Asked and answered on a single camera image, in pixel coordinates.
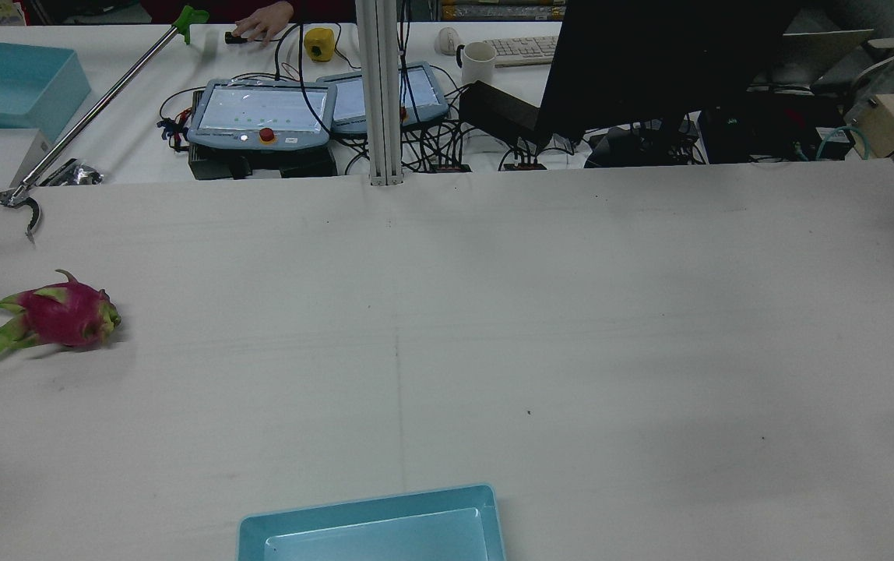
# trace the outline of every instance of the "black monitor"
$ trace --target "black monitor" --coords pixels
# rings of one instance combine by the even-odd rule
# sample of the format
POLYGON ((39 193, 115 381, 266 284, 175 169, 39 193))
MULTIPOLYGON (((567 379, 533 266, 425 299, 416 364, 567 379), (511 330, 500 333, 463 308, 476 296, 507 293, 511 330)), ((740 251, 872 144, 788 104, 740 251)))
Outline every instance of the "black monitor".
POLYGON ((646 142, 611 129, 587 167, 674 164, 690 111, 742 95, 772 60, 803 0, 568 0, 537 128, 586 131, 651 120, 646 142))

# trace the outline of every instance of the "reach grabber claw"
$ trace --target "reach grabber claw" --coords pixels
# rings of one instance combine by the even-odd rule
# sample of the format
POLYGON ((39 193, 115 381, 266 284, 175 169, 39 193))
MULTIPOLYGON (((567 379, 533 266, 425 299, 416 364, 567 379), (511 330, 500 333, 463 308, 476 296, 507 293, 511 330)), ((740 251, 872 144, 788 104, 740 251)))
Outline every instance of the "reach grabber claw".
POLYGON ((131 79, 135 78, 136 74, 146 66, 146 63, 148 63, 156 53, 160 52, 163 47, 166 47, 177 35, 183 35, 184 42, 190 45, 191 24, 201 24, 207 21, 208 12, 194 10, 191 6, 184 6, 184 10, 181 12, 180 17, 170 25, 170 29, 163 34, 159 41, 150 47, 150 49, 146 51, 134 65, 132 65, 132 68, 130 68, 118 82, 115 82, 115 85, 108 90, 108 93, 105 93, 104 96, 94 104, 94 107, 91 107, 90 110, 87 111, 87 114, 84 115, 76 125, 73 125, 69 132, 63 135, 58 142, 56 142, 56 146, 53 146, 52 150, 49 150, 49 152, 42 157, 42 160, 37 166, 31 169, 31 171, 28 171, 28 175, 21 180, 17 187, 9 189, 9 191, 0 192, 0 203, 3 206, 7 206, 9 209, 17 209, 17 207, 21 206, 30 207, 31 222, 28 223, 28 228, 26 228, 24 234, 31 242, 34 242, 31 235, 34 233, 35 228, 38 227, 39 219, 41 219, 42 216, 42 210, 38 206, 38 203, 35 202, 35 199, 28 196, 28 192, 35 187, 35 182, 38 181, 38 178, 40 178, 49 166, 62 155, 63 150, 66 150, 66 147, 73 142, 73 139, 80 134, 80 131, 83 131, 84 128, 87 127, 99 113, 101 113, 101 110, 107 107, 108 104, 111 103, 111 100, 125 89, 125 86, 128 85, 131 79))

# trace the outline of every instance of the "yellow emergency stop box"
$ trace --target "yellow emergency stop box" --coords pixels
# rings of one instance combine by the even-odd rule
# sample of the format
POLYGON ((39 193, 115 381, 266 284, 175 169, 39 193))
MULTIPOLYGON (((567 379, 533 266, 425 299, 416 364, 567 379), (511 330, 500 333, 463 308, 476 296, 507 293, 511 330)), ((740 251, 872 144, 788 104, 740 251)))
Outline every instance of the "yellow emergency stop box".
POLYGON ((316 62, 329 62, 336 50, 336 37, 328 27, 313 27, 305 32, 305 53, 316 62))

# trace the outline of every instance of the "dragon fruit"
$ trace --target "dragon fruit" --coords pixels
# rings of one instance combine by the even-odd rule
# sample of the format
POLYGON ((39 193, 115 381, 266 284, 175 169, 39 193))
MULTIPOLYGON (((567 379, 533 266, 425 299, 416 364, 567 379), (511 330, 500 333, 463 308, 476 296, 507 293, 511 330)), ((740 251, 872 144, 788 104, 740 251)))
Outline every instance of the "dragon fruit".
POLYGON ((0 309, 14 317, 0 326, 0 354, 9 348, 38 344, 84 347, 105 342, 121 322, 115 306, 103 290, 81 284, 62 269, 66 283, 49 284, 33 291, 0 299, 0 309))

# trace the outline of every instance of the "light blue bin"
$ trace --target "light blue bin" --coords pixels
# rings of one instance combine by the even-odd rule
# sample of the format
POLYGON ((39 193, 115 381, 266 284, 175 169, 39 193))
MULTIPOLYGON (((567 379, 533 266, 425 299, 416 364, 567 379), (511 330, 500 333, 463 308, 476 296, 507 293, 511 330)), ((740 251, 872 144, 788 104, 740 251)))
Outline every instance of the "light blue bin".
POLYGON ((88 93, 73 50, 0 43, 0 129, 40 129, 55 141, 88 93))
POLYGON ((238 561, 506 561, 487 484, 255 514, 237 541, 238 561))

